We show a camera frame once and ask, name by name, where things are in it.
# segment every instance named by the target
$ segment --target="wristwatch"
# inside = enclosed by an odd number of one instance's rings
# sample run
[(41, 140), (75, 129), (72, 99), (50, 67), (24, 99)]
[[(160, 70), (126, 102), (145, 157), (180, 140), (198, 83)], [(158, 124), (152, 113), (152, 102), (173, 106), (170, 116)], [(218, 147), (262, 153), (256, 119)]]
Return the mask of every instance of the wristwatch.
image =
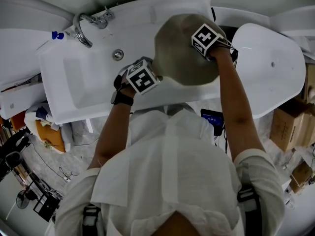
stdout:
[(127, 104), (129, 106), (133, 105), (133, 99), (127, 95), (124, 95), (122, 92), (120, 91), (115, 91), (113, 93), (112, 99), (110, 100), (110, 103), (116, 105), (118, 103), (124, 103)]

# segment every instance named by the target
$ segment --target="white basin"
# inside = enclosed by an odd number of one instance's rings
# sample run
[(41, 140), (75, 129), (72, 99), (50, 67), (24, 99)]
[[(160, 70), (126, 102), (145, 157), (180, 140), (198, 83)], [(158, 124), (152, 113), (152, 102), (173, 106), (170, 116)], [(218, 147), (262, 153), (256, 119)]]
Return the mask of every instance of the white basin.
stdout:
[(305, 61), (291, 39), (255, 24), (235, 33), (239, 51), (236, 70), (249, 99), (254, 118), (259, 118), (296, 96), (305, 80)]
[[(81, 21), (83, 33), (93, 43), (90, 49), (66, 37), (50, 40), (39, 50), (45, 92), (57, 124), (108, 115), (113, 81), (119, 70), (142, 56), (154, 58), (154, 36), (171, 16), (195, 13), (212, 19), (210, 0), (139, 0), (111, 10), (115, 19), (106, 29)], [(247, 24), (236, 32), (233, 45), (240, 51), (237, 71), (254, 118), (301, 90), (305, 64), (292, 40)], [(120, 61), (113, 59), (116, 49), (124, 52)], [(164, 78), (152, 91), (136, 96), (133, 110), (219, 96), (218, 78), (199, 87), (184, 87)]]

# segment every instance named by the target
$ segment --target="person's left arm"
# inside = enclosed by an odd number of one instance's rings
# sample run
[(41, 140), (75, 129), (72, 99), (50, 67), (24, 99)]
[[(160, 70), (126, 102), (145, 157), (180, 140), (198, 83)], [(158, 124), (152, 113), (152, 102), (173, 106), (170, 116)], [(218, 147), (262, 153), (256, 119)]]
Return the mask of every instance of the person's left arm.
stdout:
[[(132, 87), (122, 89), (121, 93), (131, 98), (135, 96)], [(88, 169), (102, 167), (109, 159), (126, 148), (130, 110), (131, 106), (124, 103), (113, 106), (99, 136), (95, 154)]]

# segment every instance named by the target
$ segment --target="white shirt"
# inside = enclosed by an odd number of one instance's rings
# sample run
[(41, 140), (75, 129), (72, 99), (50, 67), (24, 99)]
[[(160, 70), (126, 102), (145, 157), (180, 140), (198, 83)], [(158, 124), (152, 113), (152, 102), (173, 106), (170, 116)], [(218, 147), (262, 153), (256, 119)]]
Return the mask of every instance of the white shirt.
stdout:
[(101, 208), (99, 235), (151, 235), (178, 211), (202, 236), (241, 236), (241, 181), (250, 181), (260, 196), (263, 235), (274, 235), (284, 203), (269, 156), (249, 149), (233, 164), (212, 141), (213, 127), (187, 110), (173, 117), (151, 111), (132, 120), (127, 148), (69, 184), (56, 235), (81, 235), (83, 209), (92, 203)]

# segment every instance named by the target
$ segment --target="chrome faucet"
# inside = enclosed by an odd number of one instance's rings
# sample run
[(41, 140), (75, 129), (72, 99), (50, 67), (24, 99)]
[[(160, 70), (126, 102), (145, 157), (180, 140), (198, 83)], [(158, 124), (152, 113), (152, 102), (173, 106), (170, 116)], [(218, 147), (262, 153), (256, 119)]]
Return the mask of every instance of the chrome faucet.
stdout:
[(88, 16), (84, 13), (78, 13), (73, 18), (75, 35), (82, 44), (84, 44), (88, 48), (91, 48), (93, 46), (93, 43), (84, 36), (81, 30), (80, 20), (85, 19), (90, 24), (95, 25), (99, 29), (105, 29), (107, 27), (108, 21), (112, 20), (113, 18), (114, 14), (111, 11), (107, 10), (106, 7), (105, 14), (100, 17)]

